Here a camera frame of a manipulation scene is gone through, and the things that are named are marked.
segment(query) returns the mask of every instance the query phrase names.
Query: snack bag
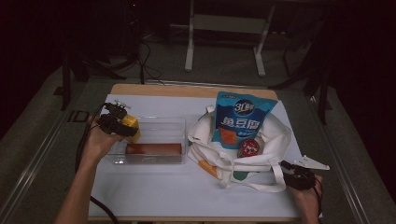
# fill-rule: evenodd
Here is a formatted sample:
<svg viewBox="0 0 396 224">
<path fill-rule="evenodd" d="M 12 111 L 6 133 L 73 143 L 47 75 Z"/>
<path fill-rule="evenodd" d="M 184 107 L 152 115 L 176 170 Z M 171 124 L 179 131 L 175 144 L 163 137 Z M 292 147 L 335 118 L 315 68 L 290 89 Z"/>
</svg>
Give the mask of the snack bag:
<svg viewBox="0 0 396 224">
<path fill-rule="evenodd" d="M 249 94 L 220 91 L 212 142 L 220 142 L 224 148 L 238 149 L 243 140 L 256 137 L 276 103 L 276 100 Z"/>
</svg>

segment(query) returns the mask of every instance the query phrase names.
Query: dark background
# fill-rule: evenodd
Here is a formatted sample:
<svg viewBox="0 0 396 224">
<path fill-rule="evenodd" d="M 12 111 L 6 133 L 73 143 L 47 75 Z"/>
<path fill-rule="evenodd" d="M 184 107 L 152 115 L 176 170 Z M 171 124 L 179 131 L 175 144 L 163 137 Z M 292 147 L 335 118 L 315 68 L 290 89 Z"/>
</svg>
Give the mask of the dark background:
<svg viewBox="0 0 396 224">
<path fill-rule="evenodd" d="M 102 30 L 107 31 L 105 33 L 97 33 L 99 24 L 94 20 L 88 0 L 1 1 L 1 137 L 48 75 L 61 66 L 62 49 L 67 38 L 74 40 L 71 41 L 74 48 L 88 52 L 99 50 L 94 53 L 99 58 L 106 57 L 106 54 L 124 53 L 125 49 L 115 44 L 120 43 L 118 40 L 125 35 L 125 18 L 119 13 L 121 1 L 111 1 L 113 5 L 105 0 L 93 2 L 102 9 L 97 19 Z M 196 2 L 197 9 L 206 12 L 226 8 L 224 11 L 229 14 L 251 15 L 251 11 L 240 7 L 237 1 Z M 359 1 L 352 6 L 345 7 L 332 18 L 328 29 L 333 36 L 327 36 L 320 43 L 326 49 L 328 42 L 339 41 L 337 54 L 331 58 L 331 85 L 336 88 L 394 199 L 396 186 L 391 170 L 396 111 L 393 108 L 395 94 L 390 90 L 396 83 L 393 68 L 396 65 L 396 6 L 392 1 Z M 188 1 L 151 0 L 145 1 L 144 10 L 139 13 L 152 29 L 167 36 L 170 22 L 188 23 L 188 8 Z M 294 9 L 279 7 L 271 30 L 285 31 L 295 15 Z M 138 12 L 129 13 L 128 20 L 131 20 Z M 69 33 L 62 33 L 65 28 Z M 85 35 L 74 35 L 81 32 Z"/>
</svg>

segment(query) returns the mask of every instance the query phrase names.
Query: red object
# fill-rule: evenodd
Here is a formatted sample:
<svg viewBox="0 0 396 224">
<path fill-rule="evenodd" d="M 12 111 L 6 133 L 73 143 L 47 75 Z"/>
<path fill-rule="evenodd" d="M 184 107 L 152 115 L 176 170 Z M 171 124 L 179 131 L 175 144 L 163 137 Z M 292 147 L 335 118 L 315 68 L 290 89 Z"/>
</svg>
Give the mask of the red object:
<svg viewBox="0 0 396 224">
<path fill-rule="evenodd" d="M 241 142 L 237 157 L 244 158 L 244 157 L 256 156 L 259 153 L 259 150 L 260 150 L 259 143 L 252 138 L 248 138 Z"/>
</svg>

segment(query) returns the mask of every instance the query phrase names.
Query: clear plastic box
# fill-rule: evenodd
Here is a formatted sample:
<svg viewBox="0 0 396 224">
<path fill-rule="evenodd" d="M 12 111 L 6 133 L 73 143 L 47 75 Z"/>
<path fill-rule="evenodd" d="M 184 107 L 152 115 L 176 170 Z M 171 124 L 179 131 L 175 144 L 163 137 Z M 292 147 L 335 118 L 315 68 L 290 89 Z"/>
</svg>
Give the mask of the clear plastic box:
<svg viewBox="0 0 396 224">
<path fill-rule="evenodd" d="M 127 140 L 114 144 L 106 156 L 108 160 L 115 164 L 184 163 L 187 150 L 185 118 L 143 117 L 138 118 L 138 122 L 140 138 L 135 144 Z M 134 146 L 154 149 L 149 152 L 131 150 Z"/>
</svg>

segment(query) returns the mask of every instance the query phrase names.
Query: canvas bag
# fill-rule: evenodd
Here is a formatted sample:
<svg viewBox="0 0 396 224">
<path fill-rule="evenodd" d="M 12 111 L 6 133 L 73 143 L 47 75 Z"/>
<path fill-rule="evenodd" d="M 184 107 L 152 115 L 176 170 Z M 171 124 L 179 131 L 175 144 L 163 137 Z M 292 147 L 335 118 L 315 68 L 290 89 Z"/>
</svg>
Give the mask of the canvas bag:
<svg viewBox="0 0 396 224">
<path fill-rule="evenodd" d="M 191 142 L 188 157 L 219 179 L 224 188 L 242 185 L 258 191 L 280 192 L 286 188 L 279 163 L 283 160 L 291 140 L 291 129 L 276 116 L 269 114 L 263 122 L 255 140 L 263 145 L 261 155 L 237 158 L 235 149 L 225 149 L 218 142 L 211 142 L 214 130 L 215 107 L 210 105 L 204 114 L 189 130 Z M 259 172 L 275 175 L 274 185 L 248 182 L 248 178 Z"/>
</svg>

